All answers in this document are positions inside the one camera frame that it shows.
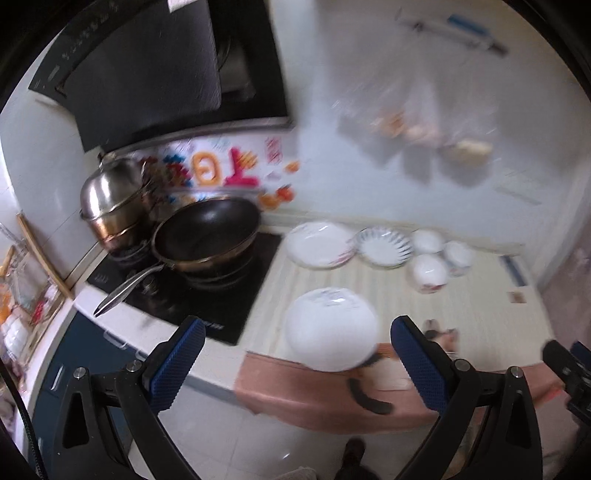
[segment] pot lid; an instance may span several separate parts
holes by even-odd
[[[102,163],[82,186],[80,205],[85,219],[112,212],[142,188],[142,168],[131,158]]]

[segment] white plate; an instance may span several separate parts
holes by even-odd
[[[285,237],[287,254],[304,267],[338,267],[355,254],[354,236],[351,230],[338,223],[302,223]]]
[[[371,305],[346,288],[320,288],[294,300],[285,341],[298,362],[322,372],[357,367],[375,352],[379,322]]]
[[[385,227],[370,227],[355,235],[357,251],[363,259],[379,267],[403,265],[413,254],[408,237]]]

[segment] range hood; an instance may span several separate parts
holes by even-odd
[[[99,0],[29,88],[74,115],[85,151],[291,124],[264,0]]]

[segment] blue gripper pad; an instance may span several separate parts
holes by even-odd
[[[173,404],[204,344],[205,325],[197,317],[188,317],[172,337],[158,344],[146,359],[142,383],[154,413]]]
[[[449,401],[447,382],[430,358],[432,352],[427,353],[424,348],[426,346],[432,350],[430,344],[437,347],[439,345],[429,342],[407,316],[394,319],[390,328],[390,340],[425,406],[439,412],[439,415],[443,415]],[[439,349],[447,357],[443,349],[441,347]]]

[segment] stove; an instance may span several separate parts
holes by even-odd
[[[199,317],[208,337],[236,345],[280,243],[281,235],[259,233],[253,243],[248,274],[222,291],[191,288],[179,273],[165,268],[145,278],[125,303],[174,325],[180,325],[188,316]],[[153,257],[144,256],[130,266],[128,261],[107,255],[87,282],[111,293],[126,278],[155,262]]]

